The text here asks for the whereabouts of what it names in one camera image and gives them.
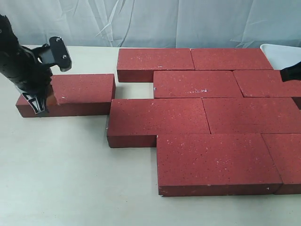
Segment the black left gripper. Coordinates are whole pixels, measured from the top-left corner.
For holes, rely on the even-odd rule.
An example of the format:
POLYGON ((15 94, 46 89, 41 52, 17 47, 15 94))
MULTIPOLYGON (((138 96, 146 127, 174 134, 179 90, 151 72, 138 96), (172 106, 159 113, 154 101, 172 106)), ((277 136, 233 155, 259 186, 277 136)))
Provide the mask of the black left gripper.
POLYGON ((46 98, 53 95, 52 72, 38 61, 38 54, 48 47, 4 45, 4 76, 21 90, 36 115, 49 113, 46 98))

